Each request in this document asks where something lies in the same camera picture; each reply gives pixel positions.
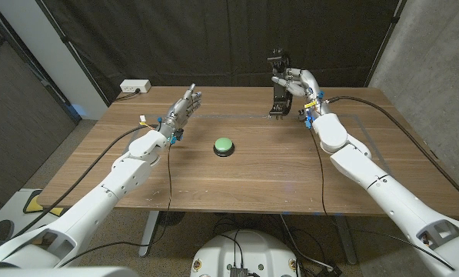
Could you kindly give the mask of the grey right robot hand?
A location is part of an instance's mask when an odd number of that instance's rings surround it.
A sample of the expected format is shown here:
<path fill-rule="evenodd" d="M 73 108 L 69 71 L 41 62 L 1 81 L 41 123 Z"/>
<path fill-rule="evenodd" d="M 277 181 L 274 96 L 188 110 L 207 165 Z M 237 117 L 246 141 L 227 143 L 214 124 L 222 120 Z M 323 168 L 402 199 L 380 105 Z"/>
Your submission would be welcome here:
<path fill-rule="evenodd" d="M 323 115 L 323 94 L 315 77 L 305 69 L 286 68 L 283 73 L 275 73 L 271 80 L 281 96 L 276 97 L 276 102 L 271 110 L 279 115 L 287 115 L 291 110 L 293 97 L 305 99 L 304 109 L 314 109 L 317 116 Z"/>

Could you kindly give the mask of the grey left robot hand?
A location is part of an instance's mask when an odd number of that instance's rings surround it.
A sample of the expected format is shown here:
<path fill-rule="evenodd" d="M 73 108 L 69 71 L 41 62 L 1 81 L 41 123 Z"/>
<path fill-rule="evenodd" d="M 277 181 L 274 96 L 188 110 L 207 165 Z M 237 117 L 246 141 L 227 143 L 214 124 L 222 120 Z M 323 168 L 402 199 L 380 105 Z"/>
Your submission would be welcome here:
<path fill-rule="evenodd" d="M 195 92 L 195 83 L 192 83 L 184 95 L 177 100 L 162 119 L 159 132 L 170 139 L 178 130 L 185 127 L 190 116 L 201 105 L 201 93 Z"/>

